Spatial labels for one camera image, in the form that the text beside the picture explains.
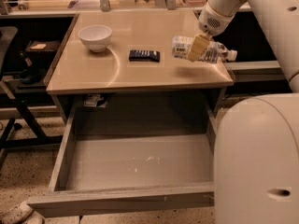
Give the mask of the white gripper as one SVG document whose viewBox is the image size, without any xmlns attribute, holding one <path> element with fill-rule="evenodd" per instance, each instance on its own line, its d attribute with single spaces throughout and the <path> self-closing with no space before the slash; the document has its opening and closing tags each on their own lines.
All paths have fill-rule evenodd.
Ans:
<svg viewBox="0 0 299 224">
<path fill-rule="evenodd" d="M 225 31 L 234 17 L 234 9 L 231 6 L 213 7 L 207 2 L 199 15 L 199 28 L 212 36 Z M 194 62 L 204 53 L 210 42 L 210 36 L 204 33 L 197 34 L 189 49 L 187 58 Z"/>
</svg>

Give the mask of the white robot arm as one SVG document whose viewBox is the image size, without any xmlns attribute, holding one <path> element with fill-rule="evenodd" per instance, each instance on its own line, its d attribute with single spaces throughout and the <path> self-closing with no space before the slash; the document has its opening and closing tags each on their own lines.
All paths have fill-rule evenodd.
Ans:
<svg viewBox="0 0 299 224">
<path fill-rule="evenodd" d="M 221 120 L 215 224 L 299 224 L 299 0 L 208 0 L 200 29 L 221 34 L 243 4 L 250 5 L 291 90 L 249 98 Z"/>
</svg>

